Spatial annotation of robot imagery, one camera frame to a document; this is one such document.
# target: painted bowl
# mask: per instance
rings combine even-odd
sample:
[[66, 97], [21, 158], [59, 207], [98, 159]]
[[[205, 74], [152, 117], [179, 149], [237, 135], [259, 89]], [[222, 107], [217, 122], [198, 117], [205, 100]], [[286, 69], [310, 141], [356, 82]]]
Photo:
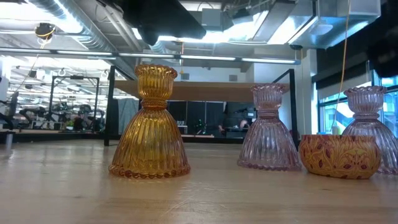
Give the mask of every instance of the painted bowl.
[[373, 136], [303, 135], [300, 158], [313, 174], [342, 179], [368, 179], [380, 166]]

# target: pink glass vase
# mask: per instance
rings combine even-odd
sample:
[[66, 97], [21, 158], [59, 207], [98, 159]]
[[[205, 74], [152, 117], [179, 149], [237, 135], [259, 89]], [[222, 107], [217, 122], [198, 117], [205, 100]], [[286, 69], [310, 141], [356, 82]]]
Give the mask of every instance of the pink glass vase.
[[378, 172], [398, 174], [398, 142], [394, 134], [378, 119], [382, 109], [386, 88], [367, 86], [350, 88], [344, 92], [348, 106], [354, 112], [354, 121], [344, 130], [344, 135], [367, 135], [376, 137], [381, 151], [381, 165]]
[[289, 88], [266, 83], [255, 85], [251, 90], [258, 118], [244, 139], [238, 165], [264, 170], [300, 170], [298, 152], [278, 112], [282, 95]]

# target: wooden shelf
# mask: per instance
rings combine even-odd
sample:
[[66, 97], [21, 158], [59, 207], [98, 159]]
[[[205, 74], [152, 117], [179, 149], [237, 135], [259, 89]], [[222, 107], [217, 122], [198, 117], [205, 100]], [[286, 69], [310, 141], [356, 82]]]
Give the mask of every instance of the wooden shelf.
[[[250, 87], [255, 83], [174, 82], [170, 100], [253, 102]], [[115, 81], [115, 88], [132, 96], [138, 94], [137, 81]]]

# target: wooden tabletop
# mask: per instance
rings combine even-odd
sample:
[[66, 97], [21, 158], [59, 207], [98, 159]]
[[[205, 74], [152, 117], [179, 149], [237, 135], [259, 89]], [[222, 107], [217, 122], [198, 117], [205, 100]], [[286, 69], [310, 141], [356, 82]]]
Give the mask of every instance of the wooden tabletop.
[[108, 174], [116, 146], [102, 143], [0, 151], [0, 223], [398, 223], [398, 177], [245, 169], [240, 145], [186, 144], [191, 174], [126, 180]]

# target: ribbed glass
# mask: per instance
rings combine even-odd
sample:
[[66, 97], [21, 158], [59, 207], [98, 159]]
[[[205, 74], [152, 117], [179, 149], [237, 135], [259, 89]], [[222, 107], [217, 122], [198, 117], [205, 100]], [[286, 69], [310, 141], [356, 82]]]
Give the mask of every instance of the ribbed glass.
[[190, 172], [180, 131], [166, 110], [177, 72], [161, 65], [139, 65], [142, 109], [122, 135], [109, 171], [127, 178], [163, 178]]
[[382, 109], [386, 88], [367, 86], [351, 88], [344, 94], [348, 97], [348, 106], [354, 112], [354, 121], [344, 130], [344, 135], [367, 135], [376, 137], [381, 150], [381, 165], [378, 172], [398, 174], [398, 142], [394, 134], [378, 119]]
[[288, 87], [266, 83], [255, 85], [251, 90], [258, 118], [244, 139], [238, 165], [264, 170], [300, 170], [293, 139], [278, 113]]

